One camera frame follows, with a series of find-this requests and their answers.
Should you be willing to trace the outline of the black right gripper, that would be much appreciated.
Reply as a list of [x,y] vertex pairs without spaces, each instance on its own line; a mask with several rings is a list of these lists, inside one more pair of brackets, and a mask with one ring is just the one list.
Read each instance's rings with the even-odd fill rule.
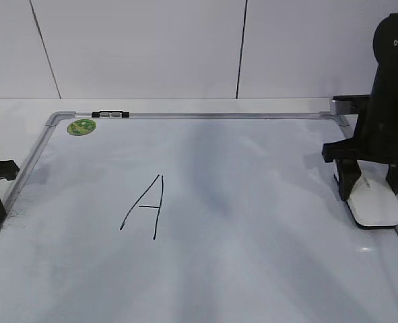
[[386,181],[398,194],[398,111],[388,114],[358,112],[353,137],[325,143],[325,162],[335,161],[335,179],[342,201],[347,201],[362,172],[357,160],[390,164]]

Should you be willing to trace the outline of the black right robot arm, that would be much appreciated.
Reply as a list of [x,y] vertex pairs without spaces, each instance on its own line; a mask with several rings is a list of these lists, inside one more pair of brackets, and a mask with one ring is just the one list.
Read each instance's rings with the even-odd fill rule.
[[359,161],[387,164],[385,180],[398,193],[398,13],[380,22],[373,36],[373,53],[378,63],[371,93],[334,96],[333,114],[357,115],[349,139],[326,143],[322,156],[337,166],[339,195],[348,200],[361,176]]

